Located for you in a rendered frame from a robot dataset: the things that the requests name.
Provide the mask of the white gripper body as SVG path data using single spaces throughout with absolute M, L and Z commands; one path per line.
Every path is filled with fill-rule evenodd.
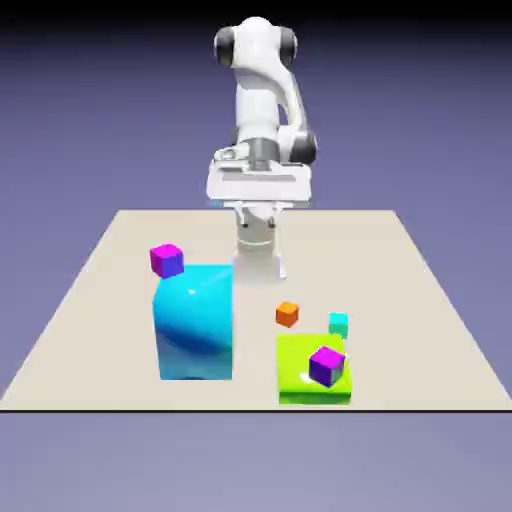
M 311 199 L 311 168 L 270 162 L 269 171 L 253 171 L 246 160 L 212 161 L 207 197 L 216 203 L 307 204 Z

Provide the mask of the small purple cube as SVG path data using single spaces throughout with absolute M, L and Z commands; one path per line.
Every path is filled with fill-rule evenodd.
M 173 244 L 163 244 L 150 250 L 152 271 L 162 279 L 184 272 L 183 251 Z
M 325 387 L 332 387 L 343 374 L 345 360 L 343 353 L 322 346 L 309 358 L 309 377 Z

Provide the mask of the large lime green box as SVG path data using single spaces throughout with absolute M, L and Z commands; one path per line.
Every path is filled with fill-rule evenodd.
M 345 353 L 344 340 L 336 334 L 279 334 L 276 338 L 277 382 L 281 405 L 346 405 L 352 395 L 352 376 L 345 360 L 341 378 L 325 387 L 309 377 L 309 358 L 327 346 Z

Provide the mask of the small orange cube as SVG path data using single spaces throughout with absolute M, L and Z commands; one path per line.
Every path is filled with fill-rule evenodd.
M 282 302 L 275 311 L 276 323 L 291 328 L 299 318 L 299 305 L 290 302 Z

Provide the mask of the large cyan box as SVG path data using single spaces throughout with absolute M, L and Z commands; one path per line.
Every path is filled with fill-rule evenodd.
M 153 298 L 160 378 L 230 380 L 233 373 L 233 271 L 187 265 L 162 279 Z

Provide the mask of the small teal cube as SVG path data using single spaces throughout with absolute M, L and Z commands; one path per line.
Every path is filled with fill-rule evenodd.
M 343 339 L 347 338 L 349 328 L 349 316 L 347 313 L 330 312 L 329 313 L 329 333 L 340 335 Z

